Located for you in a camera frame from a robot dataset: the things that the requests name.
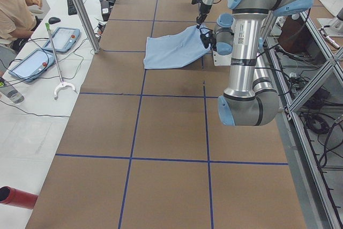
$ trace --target blue joint cap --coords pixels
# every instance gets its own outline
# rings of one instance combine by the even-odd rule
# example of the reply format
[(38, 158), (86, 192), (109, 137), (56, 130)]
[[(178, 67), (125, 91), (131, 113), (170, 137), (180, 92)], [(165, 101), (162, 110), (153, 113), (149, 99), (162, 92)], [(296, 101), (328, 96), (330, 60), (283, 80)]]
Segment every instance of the blue joint cap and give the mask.
[(232, 116), (231, 109), (224, 96), (218, 97), (218, 114), (222, 124), (235, 126), (234, 117)]
[(217, 24), (224, 28), (230, 28), (233, 22), (234, 18), (229, 13), (222, 13), (217, 19)]
[(217, 52), (219, 55), (229, 55), (232, 53), (232, 46), (225, 42), (217, 42)]
[(262, 39), (262, 37), (259, 37), (259, 39), (258, 39), (258, 49), (259, 50), (263, 49), (263, 39)]

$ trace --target plastic bottle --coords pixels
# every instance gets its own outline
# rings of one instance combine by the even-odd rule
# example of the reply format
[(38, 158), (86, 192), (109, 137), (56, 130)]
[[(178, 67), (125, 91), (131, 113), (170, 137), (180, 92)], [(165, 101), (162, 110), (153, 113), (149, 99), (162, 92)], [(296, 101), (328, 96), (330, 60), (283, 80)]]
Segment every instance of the plastic bottle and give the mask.
[(0, 92), (8, 97), (13, 103), (18, 104), (24, 100), (24, 96), (21, 95), (8, 81), (0, 76)]

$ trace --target blue cloth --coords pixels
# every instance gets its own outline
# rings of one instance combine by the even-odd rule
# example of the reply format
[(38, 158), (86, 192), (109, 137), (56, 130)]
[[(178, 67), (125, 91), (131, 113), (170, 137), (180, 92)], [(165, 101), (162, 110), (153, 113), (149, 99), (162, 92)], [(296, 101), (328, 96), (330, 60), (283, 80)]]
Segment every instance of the blue cloth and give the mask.
[(202, 44), (200, 30), (190, 26), (176, 35), (167, 35), (146, 40), (145, 69), (180, 68), (194, 62), (210, 51)]

